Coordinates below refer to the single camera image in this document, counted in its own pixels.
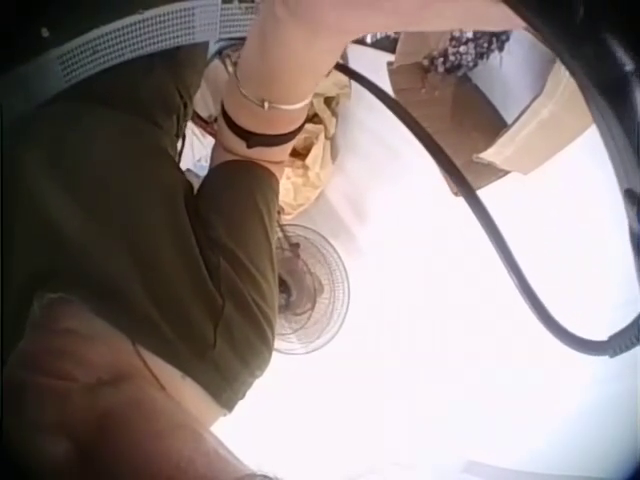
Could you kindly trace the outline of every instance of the skin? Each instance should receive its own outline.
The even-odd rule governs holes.
[[[363,33],[520,26],[493,0],[266,0],[238,75],[257,96],[297,103]],[[233,83],[224,102],[238,123],[265,133],[289,131],[306,115],[262,111]],[[280,177],[290,150],[249,151],[222,125],[212,163],[244,159]],[[142,353],[151,369],[82,304],[49,302],[3,369],[3,442],[36,478],[231,480],[250,473],[209,431],[219,417],[215,400]]]

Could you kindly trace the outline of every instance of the person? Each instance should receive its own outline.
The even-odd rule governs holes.
[[[494,0],[264,0],[197,193],[177,145],[207,45],[117,65],[12,125],[4,447],[38,478],[259,478],[210,428],[272,355],[284,134],[364,33],[519,26]]]

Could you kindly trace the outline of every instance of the white floor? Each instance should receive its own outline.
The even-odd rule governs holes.
[[[388,58],[350,52],[385,88]],[[462,478],[467,460],[620,478],[638,456],[638,353],[594,359],[559,345],[391,114],[356,89],[340,121],[335,177],[300,222],[347,263],[347,323],[317,354],[276,356],[216,431],[285,480]],[[624,211],[595,128],[482,197],[567,327],[602,338],[636,314]]]

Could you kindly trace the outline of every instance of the black cable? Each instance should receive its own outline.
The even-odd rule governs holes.
[[[339,63],[336,70],[349,79],[363,87],[378,99],[398,120],[413,134],[424,149],[429,152],[438,167],[449,177],[456,186],[460,196],[467,203],[476,219],[489,237],[489,241],[496,250],[502,264],[507,269],[511,280],[522,295],[524,301],[529,305],[531,311],[538,318],[540,323],[558,341],[576,352],[591,356],[617,357],[640,345],[640,313],[631,322],[618,332],[611,335],[606,340],[590,340],[582,338],[565,328],[549,312],[529,280],[525,276],[522,268],[518,264],[515,256],[509,248],[509,244],[500,232],[500,229],[493,220],[474,188],[465,178],[464,174],[451,160],[451,157],[444,151],[440,144],[427,132],[411,113],[405,109],[400,102],[385,92],[377,84],[367,77],[357,72],[350,66]]]

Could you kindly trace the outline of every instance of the gold bracelet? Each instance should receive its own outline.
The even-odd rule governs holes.
[[[249,92],[247,92],[242,87],[242,84],[240,83],[240,79],[238,78],[238,68],[237,68],[238,64],[237,64],[237,61],[231,61],[231,62],[227,63],[224,60],[225,59],[223,59],[223,64],[225,65],[225,68],[227,69],[227,73],[229,73],[233,77],[233,79],[235,80],[236,85],[238,87],[238,91],[244,97],[244,99],[249,101],[249,102],[251,102],[251,103],[253,103],[254,105],[260,107],[261,109],[263,109],[265,111],[267,111],[267,110],[287,110],[287,111],[300,110],[301,108],[304,108],[307,105],[309,105],[311,103],[311,101],[313,100],[313,94],[311,94],[309,96],[309,98],[307,98],[306,100],[303,100],[302,102],[294,103],[294,104],[290,104],[290,105],[271,102],[271,101],[269,101],[267,99],[264,99],[264,98],[255,98],[251,94],[249,94]]]

